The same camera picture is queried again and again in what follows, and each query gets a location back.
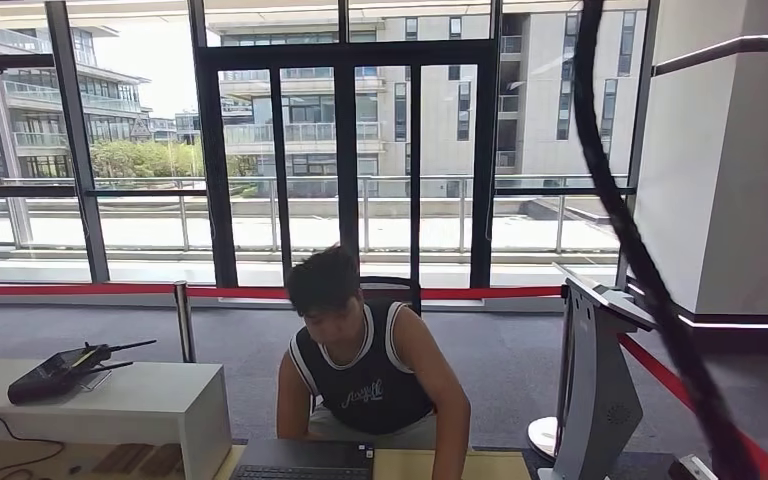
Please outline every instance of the man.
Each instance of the man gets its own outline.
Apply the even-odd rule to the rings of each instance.
[[[432,479],[460,479],[469,401],[419,316],[364,301],[356,260],[339,246],[295,266],[287,290],[305,327],[278,373],[278,438],[433,448]]]

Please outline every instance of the laptop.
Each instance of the laptop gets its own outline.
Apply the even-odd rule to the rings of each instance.
[[[253,440],[232,480],[372,480],[372,445],[356,442]]]

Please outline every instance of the sleeveless jersey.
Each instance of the sleeveless jersey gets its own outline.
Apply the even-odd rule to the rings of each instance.
[[[432,410],[431,399],[396,354],[393,324],[401,308],[408,307],[387,299],[365,303],[366,336],[348,365],[335,364],[307,327],[290,341],[290,358],[311,394],[321,395],[325,407],[350,428],[392,433]]]

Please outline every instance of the laptop keyboard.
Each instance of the laptop keyboard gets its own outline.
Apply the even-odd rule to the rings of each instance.
[[[366,469],[286,468],[239,465],[232,480],[369,480]]]

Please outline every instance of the kiosk stand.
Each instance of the kiosk stand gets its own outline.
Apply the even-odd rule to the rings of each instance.
[[[655,324],[624,293],[556,267],[567,276],[558,410],[532,422],[528,437],[555,458],[540,480],[602,480],[643,418],[617,335]]]

